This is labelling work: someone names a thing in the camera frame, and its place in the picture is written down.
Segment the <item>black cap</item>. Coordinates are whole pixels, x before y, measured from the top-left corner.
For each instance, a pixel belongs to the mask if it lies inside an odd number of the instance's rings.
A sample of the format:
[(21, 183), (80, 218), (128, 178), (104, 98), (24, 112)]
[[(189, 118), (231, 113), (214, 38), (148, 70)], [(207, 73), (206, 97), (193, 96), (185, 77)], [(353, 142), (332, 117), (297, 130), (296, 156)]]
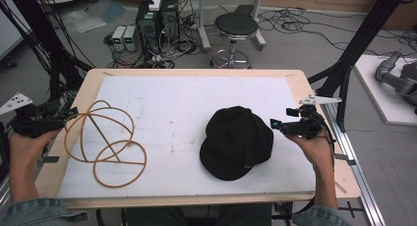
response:
[(271, 157), (273, 132), (249, 108), (217, 110), (208, 121), (206, 135), (201, 162), (222, 181), (238, 180)]

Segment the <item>white table mat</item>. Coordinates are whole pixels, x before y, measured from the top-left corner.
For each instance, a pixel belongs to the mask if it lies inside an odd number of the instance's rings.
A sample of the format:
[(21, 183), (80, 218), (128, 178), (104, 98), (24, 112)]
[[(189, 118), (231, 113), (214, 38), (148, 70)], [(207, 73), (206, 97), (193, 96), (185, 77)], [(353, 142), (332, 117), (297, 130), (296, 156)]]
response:
[(271, 157), (235, 181), (215, 178), (200, 160), (213, 114), (236, 105), (264, 122), (288, 121), (294, 104), (284, 78), (123, 77), (103, 80), (99, 109), (73, 148), (60, 198), (196, 197), (311, 193), (314, 172), (281, 133)]

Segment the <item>rattan hat stand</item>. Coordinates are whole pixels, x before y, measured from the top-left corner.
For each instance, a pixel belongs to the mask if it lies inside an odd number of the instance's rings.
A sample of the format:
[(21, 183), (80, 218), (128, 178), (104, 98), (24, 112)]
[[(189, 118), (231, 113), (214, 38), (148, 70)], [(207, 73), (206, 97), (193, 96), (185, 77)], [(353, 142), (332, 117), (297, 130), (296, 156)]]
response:
[(135, 128), (126, 110), (97, 100), (68, 118), (64, 149), (72, 160), (90, 165), (103, 187), (124, 188), (136, 182), (148, 164), (146, 149), (134, 140)]

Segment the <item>white platform board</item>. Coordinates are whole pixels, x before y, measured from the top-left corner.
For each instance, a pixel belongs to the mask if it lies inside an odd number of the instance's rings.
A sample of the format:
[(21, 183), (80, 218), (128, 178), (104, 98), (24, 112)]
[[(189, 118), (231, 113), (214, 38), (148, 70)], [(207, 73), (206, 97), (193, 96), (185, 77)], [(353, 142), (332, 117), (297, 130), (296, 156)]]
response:
[(377, 67), (385, 59), (384, 56), (361, 56), (355, 65), (360, 81), (386, 124), (417, 127), (416, 107), (396, 93), (393, 87), (379, 83), (375, 79)]

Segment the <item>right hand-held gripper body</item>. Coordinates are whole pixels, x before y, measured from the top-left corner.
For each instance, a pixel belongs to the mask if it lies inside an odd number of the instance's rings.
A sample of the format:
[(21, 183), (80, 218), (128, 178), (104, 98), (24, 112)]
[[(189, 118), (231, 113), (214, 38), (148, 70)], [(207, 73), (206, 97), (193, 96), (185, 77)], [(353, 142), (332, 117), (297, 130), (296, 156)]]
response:
[(328, 130), (325, 118), (317, 111), (317, 105), (339, 103), (339, 97), (324, 97), (310, 94), (299, 101), (298, 122), (282, 123), (280, 131), (284, 135), (304, 136), (314, 138), (321, 130)]

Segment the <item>grey power supply unit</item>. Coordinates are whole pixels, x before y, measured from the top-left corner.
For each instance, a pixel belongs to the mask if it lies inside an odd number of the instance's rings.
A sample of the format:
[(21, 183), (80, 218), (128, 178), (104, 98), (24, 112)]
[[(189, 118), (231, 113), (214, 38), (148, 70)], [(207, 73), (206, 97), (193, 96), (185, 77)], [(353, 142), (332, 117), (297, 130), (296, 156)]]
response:
[(111, 36), (113, 46), (115, 50), (118, 52), (121, 52), (125, 49), (125, 43), (124, 43), (125, 30), (126, 30), (125, 26), (118, 26)]
[(134, 26), (127, 26), (124, 32), (124, 42), (127, 51), (136, 51), (138, 37)]

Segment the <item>person's right hand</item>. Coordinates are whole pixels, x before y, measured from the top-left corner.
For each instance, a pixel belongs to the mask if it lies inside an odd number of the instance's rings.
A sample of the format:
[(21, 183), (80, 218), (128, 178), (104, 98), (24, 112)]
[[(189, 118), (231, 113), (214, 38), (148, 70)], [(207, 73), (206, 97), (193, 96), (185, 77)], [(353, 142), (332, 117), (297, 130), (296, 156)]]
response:
[(293, 135), (286, 135), (285, 137), (295, 142), (302, 149), (317, 175), (330, 175), (333, 172), (330, 144), (324, 130), (321, 130), (310, 140)]

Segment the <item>aluminium rail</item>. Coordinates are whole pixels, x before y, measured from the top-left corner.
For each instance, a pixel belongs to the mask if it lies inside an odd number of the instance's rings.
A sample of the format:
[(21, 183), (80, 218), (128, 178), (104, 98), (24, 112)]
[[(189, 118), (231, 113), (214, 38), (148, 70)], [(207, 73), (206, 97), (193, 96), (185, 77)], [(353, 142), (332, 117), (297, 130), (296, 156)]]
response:
[(386, 226), (384, 218), (356, 156), (353, 145), (351, 144), (348, 135), (343, 132), (339, 125), (336, 123), (336, 106), (334, 104), (325, 104), (322, 106), (322, 108), (328, 118), (329, 126), (332, 128), (337, 143), (339, 144), (342, 153), (346, 156), (345, 162), (350, 167), (354, 179), (358, 185), (360, 190), (359, 199), (370, 225)]

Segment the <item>white table leg frame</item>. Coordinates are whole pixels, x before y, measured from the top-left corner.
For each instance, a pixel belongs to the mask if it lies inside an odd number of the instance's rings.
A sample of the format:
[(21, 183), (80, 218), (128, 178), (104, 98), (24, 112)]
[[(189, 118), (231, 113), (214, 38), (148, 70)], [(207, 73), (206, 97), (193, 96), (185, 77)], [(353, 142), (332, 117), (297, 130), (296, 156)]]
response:
[[(251, 17), (258, 22), (258, 14), (259, 14), (259, 10), (261, 7), (261, 1), (262, 0), (254, 0), (253, 5), (254, 5), (254, 9), (252, 12)], [(204, 53), (209, 53), (211, 50), (211, 45), (209, 42), (209, 38), (208, 38), (208, 34), (206, 32), (206, 28), (205, 28), (205, 0), (199, 0), (199, 11), (198, 11), (198, 33), (201, 39), (201, 43), (202, 43), (202, 48), (203, 48), (203, 52)], [(260, 32), (257, 32), (255, 35), (255, 39), (259, 44), (260, 49), (263, 49), (267, 43), (265, 41), (265, 39), (263, 38), (262, 34)]]

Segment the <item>metal table bracket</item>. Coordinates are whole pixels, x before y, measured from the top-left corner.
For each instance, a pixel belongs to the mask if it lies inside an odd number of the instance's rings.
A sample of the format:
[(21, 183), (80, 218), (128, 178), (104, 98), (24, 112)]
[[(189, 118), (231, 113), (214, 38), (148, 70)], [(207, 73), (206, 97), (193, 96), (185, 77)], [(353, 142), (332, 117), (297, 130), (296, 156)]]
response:
[(59, 161), (59, 156), (43, 156), (41, 155), (37, 161), (37, 166), (42, 167), (45, 163), (57, 163)]

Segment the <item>black metal frame stand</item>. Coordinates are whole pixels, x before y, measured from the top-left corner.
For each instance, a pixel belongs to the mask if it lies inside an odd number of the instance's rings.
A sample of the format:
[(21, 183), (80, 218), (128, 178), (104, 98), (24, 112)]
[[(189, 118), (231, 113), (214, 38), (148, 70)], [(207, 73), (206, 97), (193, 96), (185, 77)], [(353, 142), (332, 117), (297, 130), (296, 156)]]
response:
[(350, 74), (361, 55), (368, 48), (402, 0), (377, 0), (365, 20), (344, 49), (339, 59), (329, 68), (308, 78), (309, 84), (325, 79), (316, 90), (317, 95), (332, 97), (339, 90), (342, 101), (337, 105), (336, 124), (345, 131), (345, 110)]

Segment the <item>clear plastic sheet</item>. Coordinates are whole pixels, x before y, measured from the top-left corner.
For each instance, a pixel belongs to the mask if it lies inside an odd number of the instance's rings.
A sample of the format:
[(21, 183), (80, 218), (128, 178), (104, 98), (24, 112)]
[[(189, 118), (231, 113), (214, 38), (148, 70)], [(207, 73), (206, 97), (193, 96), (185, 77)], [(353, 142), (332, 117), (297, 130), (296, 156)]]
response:
[(92, 18), (85, 11), (69, 12), (63, 16), (66, 30), (70, 32), (84, 33), (105, 26), (102, 18)]

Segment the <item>black computer tower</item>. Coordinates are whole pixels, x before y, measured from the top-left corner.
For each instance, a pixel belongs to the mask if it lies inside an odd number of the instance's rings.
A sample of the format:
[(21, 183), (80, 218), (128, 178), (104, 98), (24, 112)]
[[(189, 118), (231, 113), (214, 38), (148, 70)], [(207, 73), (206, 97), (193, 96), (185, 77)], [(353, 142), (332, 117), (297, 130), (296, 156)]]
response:
[(162, 0), (160, 13), (163, 31), (170, 40), (179, 38), (179, 6), (178, 0)]
[(149, 9), (149, 1), (142, 2), (136, 16), (140, 41), (145, 51), (160, 53), (159, 36), (161, 32), (160, 13)]

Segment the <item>person's left hand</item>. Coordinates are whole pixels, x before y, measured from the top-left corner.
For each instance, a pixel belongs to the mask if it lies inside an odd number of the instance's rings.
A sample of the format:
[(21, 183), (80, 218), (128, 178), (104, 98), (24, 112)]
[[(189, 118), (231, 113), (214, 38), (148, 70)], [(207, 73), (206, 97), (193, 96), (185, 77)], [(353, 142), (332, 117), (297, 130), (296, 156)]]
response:
[(29, 138), (17, 133), (9, 137), (10, 142), (10, 176), (14, 179), (33, 175), (37, 160), (47, 146), (61, 129), (48, 132), (38, 138)]

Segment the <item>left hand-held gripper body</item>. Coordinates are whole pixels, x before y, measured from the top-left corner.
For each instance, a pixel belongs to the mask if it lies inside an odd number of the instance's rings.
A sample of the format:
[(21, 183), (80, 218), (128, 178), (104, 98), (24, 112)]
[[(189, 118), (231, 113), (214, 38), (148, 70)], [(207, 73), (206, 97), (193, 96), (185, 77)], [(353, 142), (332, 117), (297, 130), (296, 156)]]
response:
[(15, 111), (16, 115), (8, 123), (8, 127), (19, 135), (38, 138), (45, 133), (63, 128), (66, 122), (64, 113), (59, 109), (45, 111), (44, 103), (35, 105), (29, 97), (17, 92), (0, 106), (0, 115)]

